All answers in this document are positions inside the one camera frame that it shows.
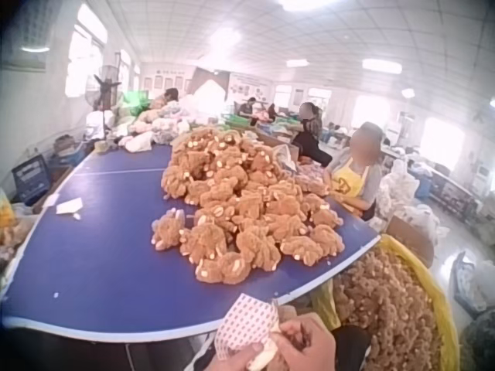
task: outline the table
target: table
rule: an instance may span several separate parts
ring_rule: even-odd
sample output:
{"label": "table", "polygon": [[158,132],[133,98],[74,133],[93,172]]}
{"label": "table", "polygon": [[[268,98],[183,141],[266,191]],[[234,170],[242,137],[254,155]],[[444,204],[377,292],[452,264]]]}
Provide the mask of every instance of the table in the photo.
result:
{"label": "table", "polygon": [[47,207],[22,247],[2,303],[3,325],[94,342],[152,342],[215,330],[241,293],[291,301],[339,273],[379,236],[343,208],[337,231],[345,251],[306,267],[284,257],[276,272],[256,270],[229,286],[196,280],[178,249],[157,252],[151,223],[167,209],[192,214],[182,200],[163,200],[162,171],[170,147],[130,154],[91,154],[58,189],[81,197],[81,220]]}

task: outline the human hand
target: human hand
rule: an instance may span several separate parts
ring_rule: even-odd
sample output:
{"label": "human hand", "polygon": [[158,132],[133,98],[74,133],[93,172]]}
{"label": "human hand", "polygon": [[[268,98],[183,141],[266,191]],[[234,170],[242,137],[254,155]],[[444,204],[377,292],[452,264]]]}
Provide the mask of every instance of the human hand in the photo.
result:
{"label": "human hand", "polygon": [[224,361],[215,356],[205,371],[244,371],[248,363],[262,350],[263,345],[256,342]]}
{"label": "human hand", "polygon": [[[272,333],[291,371],[335,371],[335,339],[316,313],[299,316],[280,324],[281,334]],[[287,337],[306,344],[297,350]]]}

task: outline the gray shirt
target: gray shirt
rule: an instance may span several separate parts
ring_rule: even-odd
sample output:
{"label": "gray shirt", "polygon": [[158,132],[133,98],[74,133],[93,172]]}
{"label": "gray shirt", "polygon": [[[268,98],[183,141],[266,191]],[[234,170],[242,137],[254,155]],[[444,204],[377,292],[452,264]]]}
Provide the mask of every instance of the gray shirt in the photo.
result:
{"label": "gray shirt", "polygon": [[[350,159],[350,148],[344,148],[338,155],[336,155],[332,162],[326,167],[326,171],[333,175],[337,170],[343,168]],[[366,166],[359,166],[356,162],[350,164],[350,169],[359,174],[363,175]],[[381,181],[381,168],[378,164],[370,166],[368,170],[368,175],[364,180],[364,187],[361,189],[358,197],[363,201],[372,203],[376,196],[378,189],[380,188]]]}

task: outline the paper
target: paper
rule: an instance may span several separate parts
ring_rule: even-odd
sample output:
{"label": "paper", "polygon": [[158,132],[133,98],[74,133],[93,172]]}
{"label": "paper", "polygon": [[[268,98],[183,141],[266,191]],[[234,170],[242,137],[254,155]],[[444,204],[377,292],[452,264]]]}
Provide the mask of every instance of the paper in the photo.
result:
{"label": "paper", "polygon": [[74,214],[83,208],[83,200],[78,197],[56,206],[57,214]]}
{"label": "paper", "polygon": [[234,303],[218,328],[215,349],[220,360],[254,342],[265,345],[272,328],[278,325],[277,308],[242,294]]}

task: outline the fluorescent light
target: fluorescent light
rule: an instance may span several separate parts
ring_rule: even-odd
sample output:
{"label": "fluorescent light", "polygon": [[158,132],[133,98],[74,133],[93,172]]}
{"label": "fluorescent light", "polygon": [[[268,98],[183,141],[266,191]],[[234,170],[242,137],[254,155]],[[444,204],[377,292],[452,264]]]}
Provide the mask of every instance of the fluorescent light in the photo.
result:
{"label": "fluorescent light", "polygon": [[394,73],[396,75],[400,75],[402,73],[402,65],[389,60],[363,60],[363,68],[365,70]]}
{"label": "fluorescent light", "polygon": [[308,60],[288,60],[287,67],[306,67],[309,65]]}
{"label": "fluorescent light", "polygon": [[335,0],[278,0],[286,12],[308,12]]}
{"label": "fluorescent light", "polygon": [[403,89],[402,95],[406,99],[414,98],[415,97],[415,90],[414,89],[411,89],[411,88]]}
{"label": "fluorescent light", "polygon": [[241,34],[230,27],[217,30],[210,38],[214,48],[226,49],[241,41]]}
{"label": "fluorescent light", "polygon": [[23,46],[21,50],[28,53],[45,53],[49,51],[50,48],[48,46],[44,48],[26,48],[25,46]]}

